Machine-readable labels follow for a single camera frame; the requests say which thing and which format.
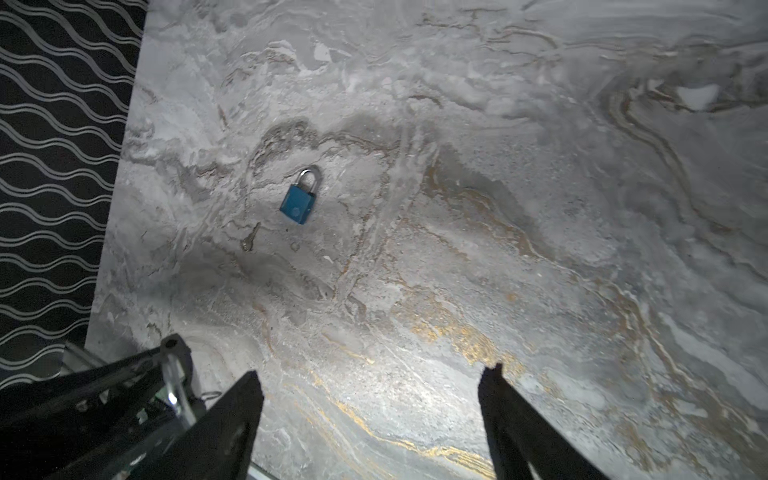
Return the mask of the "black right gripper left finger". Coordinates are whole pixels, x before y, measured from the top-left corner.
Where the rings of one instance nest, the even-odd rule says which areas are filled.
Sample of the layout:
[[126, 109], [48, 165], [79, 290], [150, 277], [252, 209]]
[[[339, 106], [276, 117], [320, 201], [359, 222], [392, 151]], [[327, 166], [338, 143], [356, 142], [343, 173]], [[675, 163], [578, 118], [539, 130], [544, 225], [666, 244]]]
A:
[[179, 440], [132, 479], [245, 479], [264, 395], [256, 371], [246, 372]]

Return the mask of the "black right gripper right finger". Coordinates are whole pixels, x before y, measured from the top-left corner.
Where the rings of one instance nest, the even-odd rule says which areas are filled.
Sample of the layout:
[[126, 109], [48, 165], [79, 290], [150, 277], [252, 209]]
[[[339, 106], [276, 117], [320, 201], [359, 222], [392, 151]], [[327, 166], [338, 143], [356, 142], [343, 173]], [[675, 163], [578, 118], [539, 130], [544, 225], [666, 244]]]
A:
[[604, 479], [503, 377], [503, 365], [485, 368], [478, 400], [498, 479]]

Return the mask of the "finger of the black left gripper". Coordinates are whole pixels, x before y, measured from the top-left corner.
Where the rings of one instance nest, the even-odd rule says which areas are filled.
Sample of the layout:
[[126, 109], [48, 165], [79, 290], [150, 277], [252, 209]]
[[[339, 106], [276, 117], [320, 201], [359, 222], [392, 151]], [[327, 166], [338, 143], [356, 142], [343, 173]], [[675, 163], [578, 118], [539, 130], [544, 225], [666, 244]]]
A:
[[184, 432], [159, 398], [1, 400], [3, 479], [112, 479], [157, 457]]
[[2, 390], [1, 419], [42, 418], [72, 408], [158, 368], [163, 354], [161, 348], [155, 348], [88, 371]]

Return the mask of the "black padlock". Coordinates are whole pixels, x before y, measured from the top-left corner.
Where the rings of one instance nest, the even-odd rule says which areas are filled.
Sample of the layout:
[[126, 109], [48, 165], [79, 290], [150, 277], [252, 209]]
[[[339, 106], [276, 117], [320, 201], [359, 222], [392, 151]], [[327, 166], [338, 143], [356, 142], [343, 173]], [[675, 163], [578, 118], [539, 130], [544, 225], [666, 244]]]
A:
[[162, 398], [182, 427], [189, 430], [207, 411], [198, 395], [191, 350], [180, 335], [172, 334], [161, 341], [160, 360], [164, 381]]

